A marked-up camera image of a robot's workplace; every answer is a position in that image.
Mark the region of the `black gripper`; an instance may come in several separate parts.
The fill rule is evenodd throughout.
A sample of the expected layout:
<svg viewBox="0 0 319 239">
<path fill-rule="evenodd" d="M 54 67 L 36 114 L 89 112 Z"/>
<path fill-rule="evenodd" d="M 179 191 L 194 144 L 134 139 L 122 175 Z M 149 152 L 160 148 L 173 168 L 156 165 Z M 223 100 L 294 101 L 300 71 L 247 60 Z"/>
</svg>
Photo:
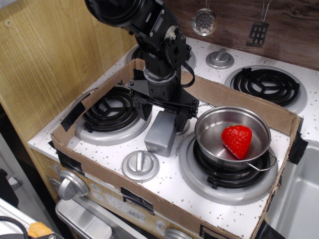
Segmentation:
<svg viewBox="0 0 319 239">
<path fill-rule="evenodd" d="M 146 121 L 151 115 L 153 105 L 156 105 L 176 114 L 176 131 L 183 131 L 187 121 L 197 115 L 199 100 L 185 90 L 194 83 L 194 77 L 185 85 L 181 84 L 179 77 L 161 82 L 132 79 L 128 87 L 141 119 Z"/>
</svg>

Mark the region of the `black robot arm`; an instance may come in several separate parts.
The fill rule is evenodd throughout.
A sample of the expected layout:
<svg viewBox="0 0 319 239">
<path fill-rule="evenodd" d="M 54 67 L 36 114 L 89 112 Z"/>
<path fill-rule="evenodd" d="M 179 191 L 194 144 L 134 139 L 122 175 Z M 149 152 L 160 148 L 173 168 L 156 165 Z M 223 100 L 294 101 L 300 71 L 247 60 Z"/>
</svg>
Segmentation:
<svg viewBox="0 0 319 239">
<path fill-rule="evenodd" d="M 133 35 L 145 61 L 128 87 L 140 117 L 147 120 L 154 105 L 175 114 L 176 131 L 195 117 L 199 101 L 185 89 L 195 82 L 181 82 L 181 68 L 190 74 L 191 47 L 174 14 L 160 0 L 87 0 L 89 12 L 100 22 Z"/>
</svg>

